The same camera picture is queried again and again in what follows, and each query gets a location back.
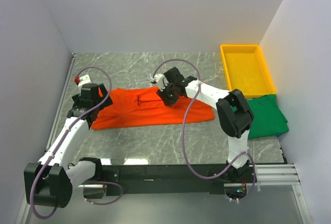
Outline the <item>orange t shirt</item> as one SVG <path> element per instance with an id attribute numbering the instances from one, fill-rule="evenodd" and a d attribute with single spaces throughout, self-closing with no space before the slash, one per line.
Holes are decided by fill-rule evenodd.
<path id="1" fill-rule="evenodd" d="M 191 99 L 180 97 L 171 107 L 156 94 L 157 87 L 112 90 L 113 104 L 98 113 L 92 129 L 181 124 Z"/>

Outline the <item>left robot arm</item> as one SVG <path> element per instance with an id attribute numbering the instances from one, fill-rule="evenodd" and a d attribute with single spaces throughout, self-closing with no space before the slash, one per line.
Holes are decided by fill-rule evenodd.
<path id="1" fill-rule="evenodd" d="M 99 111 L 112 105 L 113 101 L 105 86 L 95 83 L 83 84 L 72 100 L 72 108 L 52 146 L 37 163 L 29 163 L 24 169 L 29 204 L 64 208 L 80 184 L 88 180 L 96 184 L 103 179 L 99 158 L 83 157 L 71 169 L 68 165 L 78 142 L 87 136 Z"/>

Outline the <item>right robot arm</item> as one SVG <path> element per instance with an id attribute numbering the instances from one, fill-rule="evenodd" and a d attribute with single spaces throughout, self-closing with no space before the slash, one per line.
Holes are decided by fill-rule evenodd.
<path id="1" fill-rule="evenodd" d="M 152 76 L 152 84 L 158 86 L 157 95 L 165 106 L 173 106 L 180 97 L 196 100 L 217 111 L 220 126 L 228 136 L 228 158 L 225 168 L 214 175 L 199 177 L 205 180 L 222 178 L 227 182 L 239 182 L 248 173 L 248 136 L 254 114 L 243 93 L 235 89 L 227 91 L 202 82 L 198 77 L 184 77 L 173 67 L 165 73 Z"/>

